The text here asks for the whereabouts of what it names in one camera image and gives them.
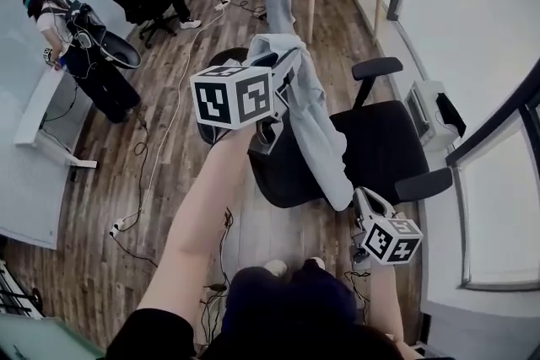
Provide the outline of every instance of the white appliance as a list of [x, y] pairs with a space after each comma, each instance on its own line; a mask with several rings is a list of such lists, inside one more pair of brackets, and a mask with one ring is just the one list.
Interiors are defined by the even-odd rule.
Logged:
[[436, 102], [439, 94], [445, 93], [441, 81], [415, 81], [405, 98], [405, 106], [427, 152], [444, 150], [459, 138], [457, 128], [444, 123]]

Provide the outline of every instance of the black pants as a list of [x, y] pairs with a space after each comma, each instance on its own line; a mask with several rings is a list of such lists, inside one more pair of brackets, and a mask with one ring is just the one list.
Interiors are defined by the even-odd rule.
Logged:
[[86, 51], [72, 46], [63, 58], [78, 86], [113, 123], [123, 121], [126, 110], [141, 101], [137, 91], [112, 63], [103, 58], [99, 48]]
[[353, 293], [314, 260], [307, 260], [289, 283], [263, 267], [240, 270], [226, 306], [222, 330], [231, 332], [261, 321], [281, 325], [291, 317], [340, 325], [354, 324], [357, 318]]
[[143, 8], [148, 10], [148, 14], [160, 13], [159, 11], [166, 11], [172, 4], [178, 19], [183, 23], [191, 17], [189, 9], [186, 6], [184, 0], [148, 0], [143, 4]]

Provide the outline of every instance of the shoe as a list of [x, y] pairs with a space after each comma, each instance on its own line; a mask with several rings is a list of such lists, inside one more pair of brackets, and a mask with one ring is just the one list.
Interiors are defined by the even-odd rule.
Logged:
[[196, 29], [201, 25], [201, 21], [198, 19], [187, 19], [183, 23], [180, 22], [181, 29]]
[[317, 265], [322, 269], [322, 270], [326, 270], [327, 267], [324, 265], [324, 261], [322, 260], [322, 258], [319, 258], [318, 256], [312, 256], [310, 258], [310, 260], [313, 260], [314, 262], [317, 263]]
[[289, 269], [287, 265], [280, 260], [273, 260], [264, 265], [264, 268], [270, 271], [275, 277], [283, 277]]

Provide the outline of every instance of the black t-shirt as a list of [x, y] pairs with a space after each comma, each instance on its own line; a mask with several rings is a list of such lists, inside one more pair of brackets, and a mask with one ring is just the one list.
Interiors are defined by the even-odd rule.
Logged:
[[[220, 334], [202, 359], [340, 358], [394, 359], [393, 343], [370, 327], [321, 322], [283, 322], [272, 326], [246, 323], [234, 334]], [[178, 315], [157, 309], [136, 310], [107, 349], [107, 360], [183, 360], [196, 355], [193, 329]]]

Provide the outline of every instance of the dark blue pants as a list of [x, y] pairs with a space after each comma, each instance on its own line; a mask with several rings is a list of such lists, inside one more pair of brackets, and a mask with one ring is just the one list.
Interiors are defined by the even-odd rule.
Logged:
[[249, 267], [233, 278], [227, 296], [222, 331], [249, 325], [281, 325], [299, 320], [351, 325], [356, 321], [353, 293], [338, 279], [307, 260], [290, 282], [263, 267]]

